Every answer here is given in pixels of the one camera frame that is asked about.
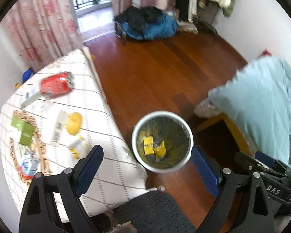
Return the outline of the yellow box in bin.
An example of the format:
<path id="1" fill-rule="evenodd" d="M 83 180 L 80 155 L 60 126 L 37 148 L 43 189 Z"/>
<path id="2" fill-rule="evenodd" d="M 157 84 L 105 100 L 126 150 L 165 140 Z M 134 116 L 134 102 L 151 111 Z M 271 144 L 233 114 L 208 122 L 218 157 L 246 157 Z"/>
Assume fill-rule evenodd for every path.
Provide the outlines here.
<path id="1" fill-rule="evenodd" d="M 154 148 L 154 154 L 156 155 L 157 160 L 161 160 L 166 155 L 166 147 L 163 140 Z"/>
<path id="2" fill-rule="evenodd" d="M 144 153 L 146 156 L 148 155 L 153 155 L 154 154 L 154 142 L 153 142 L 153 137 L 148 136 L 145 137 L 143 140 L 144 144 Z"/>

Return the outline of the yellow lemon peel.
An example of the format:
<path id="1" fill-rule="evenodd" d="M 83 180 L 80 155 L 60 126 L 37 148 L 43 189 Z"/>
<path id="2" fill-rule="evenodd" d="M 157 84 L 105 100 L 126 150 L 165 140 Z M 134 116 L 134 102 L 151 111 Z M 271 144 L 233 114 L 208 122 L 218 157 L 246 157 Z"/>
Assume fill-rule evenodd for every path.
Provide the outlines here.
<path id="1" fill-rule="evenodd" d="M 83 116 L 78 113 L 71 113 L 66 118 L 65 128 L 69 135 L 76 135 L 82 127 Z"/>

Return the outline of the grey slipper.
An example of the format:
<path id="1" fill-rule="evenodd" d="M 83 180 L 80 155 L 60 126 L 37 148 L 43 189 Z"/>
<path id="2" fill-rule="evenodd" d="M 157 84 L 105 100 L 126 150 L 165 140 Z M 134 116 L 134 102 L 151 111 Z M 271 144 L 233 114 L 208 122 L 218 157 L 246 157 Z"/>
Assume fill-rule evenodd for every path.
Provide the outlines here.
<path id="1" fill-rule="evenodd" d="M 194 109 L 194 113 L 199 118 L 212 118 L 222 114 L 222 111 L 212 104 L 209 98 L 204 99 Z"/>

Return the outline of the ornate gold oval tray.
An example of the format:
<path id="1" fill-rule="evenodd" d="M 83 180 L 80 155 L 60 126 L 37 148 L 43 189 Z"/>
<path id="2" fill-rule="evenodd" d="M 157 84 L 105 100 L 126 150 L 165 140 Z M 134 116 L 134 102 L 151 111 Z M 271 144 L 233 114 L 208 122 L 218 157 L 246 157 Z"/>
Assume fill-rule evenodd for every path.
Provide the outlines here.
<path id="1" fill-rule="evenodd" d="M 38 165 L 36 173 L 42 172 L 46 176 L 50 175 L 51 170 L 49 167 L 49 160 L 46 158 L 46 144 L 41 141 L 41 132 L 37 127 L 36 120 L 33 116 L 30 116 L 24 110 L 14 110 L 12 114 L 12 118 L 13 117 L 23 119 L 30 125 L 35 126 L 35 131 L 33 133 L 32 142 L 30 146 L 24 146 L 14 142 L 10 135 L 10 156 L 12 157 L 15 169 L 18 173 L 20 180 L 27 186 L 29 186 L 32 180 L 25 180 L 24 177 L 22 176 L 22 173 L 20 172 L 20 164 L 22 157 L 27 154 L 37 157 L 38 159 L 40 159 L 40 163 Z"/>

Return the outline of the blue black clothes pile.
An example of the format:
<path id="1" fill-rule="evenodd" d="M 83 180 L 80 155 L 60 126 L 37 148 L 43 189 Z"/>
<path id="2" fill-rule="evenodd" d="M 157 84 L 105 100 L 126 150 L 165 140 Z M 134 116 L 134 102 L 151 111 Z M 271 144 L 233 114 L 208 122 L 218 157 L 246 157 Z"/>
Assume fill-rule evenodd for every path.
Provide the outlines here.
<path id="1" fill-rule="evenodd" d="M 120 37 L 138 41 L 153 41 L 172 37 L 177 29 L 177 20 L 156 7 L 137 8 L 130 6 L 114 17 L 115 32 Z"/>

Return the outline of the green medicine box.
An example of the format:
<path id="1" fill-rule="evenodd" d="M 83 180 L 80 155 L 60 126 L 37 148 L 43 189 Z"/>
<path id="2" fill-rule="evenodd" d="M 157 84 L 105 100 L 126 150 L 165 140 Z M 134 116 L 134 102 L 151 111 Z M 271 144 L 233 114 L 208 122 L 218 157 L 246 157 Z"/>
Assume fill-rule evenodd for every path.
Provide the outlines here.
<path id="1" fill-rule="evenodd" d="M 30 125 L 23 119 L 18 117 L 11 119 L 10 135 L 14 142 L 24 146 L 30 146 L 34 131 L 35 126 Z"/>

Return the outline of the pink floral curtain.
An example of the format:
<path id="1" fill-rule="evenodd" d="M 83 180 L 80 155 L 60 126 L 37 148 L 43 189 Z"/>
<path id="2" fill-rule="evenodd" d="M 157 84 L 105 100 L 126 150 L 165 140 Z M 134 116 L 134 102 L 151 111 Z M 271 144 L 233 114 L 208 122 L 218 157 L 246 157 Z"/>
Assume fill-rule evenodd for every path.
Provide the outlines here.
<path id="1" fill-rule="evenodd" d="M 34 72 L 83 46 L 69 0 L 18 0 L 1 25 Z"/>

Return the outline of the blue white snack packet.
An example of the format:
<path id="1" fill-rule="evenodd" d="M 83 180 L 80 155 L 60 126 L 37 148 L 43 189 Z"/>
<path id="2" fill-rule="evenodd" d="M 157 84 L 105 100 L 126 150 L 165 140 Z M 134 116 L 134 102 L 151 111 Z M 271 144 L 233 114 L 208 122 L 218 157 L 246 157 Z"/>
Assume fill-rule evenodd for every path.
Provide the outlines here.
<path id="1" fill-rule="evenodd" d="M 20 164 L 20 172 L 25 180 L 32 180 L 35 175 L 40 159 L 37 157 L 27 154 L 22 157 Z"/>

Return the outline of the light blue pillow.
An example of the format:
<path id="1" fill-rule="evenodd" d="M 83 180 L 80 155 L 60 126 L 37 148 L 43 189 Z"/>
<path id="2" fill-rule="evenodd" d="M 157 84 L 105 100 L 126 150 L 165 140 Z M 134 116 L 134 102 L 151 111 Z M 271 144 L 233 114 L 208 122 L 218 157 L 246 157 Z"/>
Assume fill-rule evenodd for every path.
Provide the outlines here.
<path id="1" fill-rule="evenodd" d="M 264 56 L 238 70 L 208 98 L 254 143 L 291 168 L 291 67 Z"/>

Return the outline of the white checked tablecloth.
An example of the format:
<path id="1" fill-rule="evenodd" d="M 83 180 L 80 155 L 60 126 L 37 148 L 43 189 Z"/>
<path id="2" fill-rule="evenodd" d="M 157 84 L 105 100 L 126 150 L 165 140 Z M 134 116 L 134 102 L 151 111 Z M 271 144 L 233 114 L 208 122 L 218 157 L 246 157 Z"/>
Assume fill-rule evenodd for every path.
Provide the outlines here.
<path id="1" fill-rule="evenodd" d="M 47 77 L 70 73 L 72 90 L 24 106 Z M 21 210 L 33 175 L 74 167 L 99 145 L 103 160 L 80 201 L 89 216 L 145 194 L 146 170 L 119 131 L 87 47 L 74 50 L 30 77 L 2 106 L 0 150 L 6 182 Z"/>

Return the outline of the white blue medicine box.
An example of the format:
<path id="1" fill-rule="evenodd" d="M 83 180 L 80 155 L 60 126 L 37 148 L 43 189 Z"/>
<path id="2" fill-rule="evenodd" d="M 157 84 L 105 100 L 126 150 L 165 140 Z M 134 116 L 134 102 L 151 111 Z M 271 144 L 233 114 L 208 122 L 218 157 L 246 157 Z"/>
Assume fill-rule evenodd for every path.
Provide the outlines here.
<path id="1" fill-rule="evenodd" d="M 25 93 L 20 101 L 20 108 L 24 109 L 41 97 L 39 90 L 31 90 Z"/>

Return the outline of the hanging clothes rack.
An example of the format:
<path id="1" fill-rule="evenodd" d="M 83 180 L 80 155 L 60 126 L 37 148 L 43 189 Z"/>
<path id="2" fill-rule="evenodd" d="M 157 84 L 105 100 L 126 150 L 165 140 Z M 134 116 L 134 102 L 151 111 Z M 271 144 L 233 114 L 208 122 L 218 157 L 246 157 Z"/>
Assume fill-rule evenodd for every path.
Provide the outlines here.
<path id="1" fill-rule="evenodd" d="M 236 0 L 176 0 L 178 31 L 197 34 L 198 29 L 202 28 L 217 33 L 212 24 L 218 11 L 221 10 L 224 17 L 230 17 L 235 3 Z M 202 17 L 210 5 L 216 9 L 211 21 L 206 22 Z"/>

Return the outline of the dark grey fluffy rug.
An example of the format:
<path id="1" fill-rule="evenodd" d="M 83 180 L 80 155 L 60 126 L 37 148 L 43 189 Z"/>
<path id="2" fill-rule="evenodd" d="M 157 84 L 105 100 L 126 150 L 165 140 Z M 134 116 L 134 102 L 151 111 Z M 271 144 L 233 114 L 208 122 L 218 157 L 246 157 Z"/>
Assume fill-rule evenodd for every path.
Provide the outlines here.
<path id="1" fill-rule="evenodd" d="M 195 232 L 173 197 L 150 191 L 114 209 L 118 223 L 130 223 L 137 232 Z"/>

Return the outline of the white round trash bin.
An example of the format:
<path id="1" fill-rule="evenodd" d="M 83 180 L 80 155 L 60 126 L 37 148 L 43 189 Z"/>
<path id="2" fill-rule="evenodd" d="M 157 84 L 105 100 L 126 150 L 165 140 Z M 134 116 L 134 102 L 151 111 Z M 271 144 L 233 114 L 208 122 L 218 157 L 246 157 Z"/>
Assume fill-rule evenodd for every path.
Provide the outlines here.
<path id="1" fill-rule="evenodd" d="M 154 173 L 171 173 L 190 159 L 194 138 L 186 121 L 170 111 L 154 111 L 135 125 L 131 138 L 135 157 Z"/>

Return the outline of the red soda can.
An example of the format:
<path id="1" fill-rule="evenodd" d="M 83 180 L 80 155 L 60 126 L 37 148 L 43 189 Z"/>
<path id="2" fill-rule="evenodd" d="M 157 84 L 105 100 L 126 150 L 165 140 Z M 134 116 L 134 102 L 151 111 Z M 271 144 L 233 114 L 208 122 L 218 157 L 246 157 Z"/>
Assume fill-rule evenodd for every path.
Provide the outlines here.
<path id="1" fill-rule="evenodd" d="M 39 91 L 45 98 L 55 98 L 71 92 L 74 88 L 74 77 L 71 72 L 62 72 L 40 81 Z"/>

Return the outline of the long white paper box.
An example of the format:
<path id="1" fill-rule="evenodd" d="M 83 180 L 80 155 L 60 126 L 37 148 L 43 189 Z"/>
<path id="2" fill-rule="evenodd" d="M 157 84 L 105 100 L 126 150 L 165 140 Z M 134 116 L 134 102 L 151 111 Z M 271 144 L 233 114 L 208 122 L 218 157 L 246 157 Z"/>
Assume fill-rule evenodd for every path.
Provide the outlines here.
<path id="1" fill-rule="evenodd" d="M 51 137 L 51 145 L 58 147 L 61 133 L 63 131 L 64 125 L 66 123 L 67 113 L 60 110 L 55 121 L 55 127 Z"/>

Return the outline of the blue yellow toy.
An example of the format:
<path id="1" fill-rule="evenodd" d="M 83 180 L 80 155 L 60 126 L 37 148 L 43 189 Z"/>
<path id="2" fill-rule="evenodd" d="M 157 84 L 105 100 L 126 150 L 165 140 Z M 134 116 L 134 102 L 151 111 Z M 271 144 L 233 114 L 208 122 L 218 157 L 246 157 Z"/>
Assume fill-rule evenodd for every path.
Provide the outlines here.
<path id="1" fill-rule="evenodd" d="M 14 87 L 15 89 L 20 88 L 21 85 L 23 85 L 30 77 L 32 77 L 35 74 L 35 72 L 32 70 L 32 68 L 27 69 L 23 75 L 22 75 L 22 82 L 21 83 L 15 83 Z"/>

